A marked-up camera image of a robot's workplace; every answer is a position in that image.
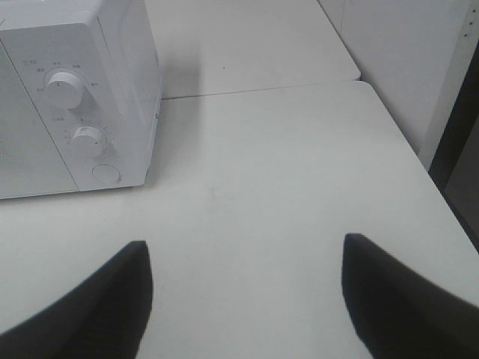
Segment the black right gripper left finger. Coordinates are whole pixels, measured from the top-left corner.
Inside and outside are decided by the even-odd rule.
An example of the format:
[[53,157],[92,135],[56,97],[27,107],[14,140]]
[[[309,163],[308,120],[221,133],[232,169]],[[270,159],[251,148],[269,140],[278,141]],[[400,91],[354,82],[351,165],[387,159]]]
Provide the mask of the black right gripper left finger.
[[135,358],[153,306],[145,241],[125,245],[76,288],[1,334],[2,358]]

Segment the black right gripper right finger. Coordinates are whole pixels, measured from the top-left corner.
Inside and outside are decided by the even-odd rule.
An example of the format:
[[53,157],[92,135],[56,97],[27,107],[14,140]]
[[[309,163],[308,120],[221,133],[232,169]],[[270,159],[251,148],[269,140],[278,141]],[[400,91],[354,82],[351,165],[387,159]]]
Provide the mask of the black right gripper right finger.
[[373,358],[478,357],[478,307],[362,234],[344,238],[342,294],[356,334]]

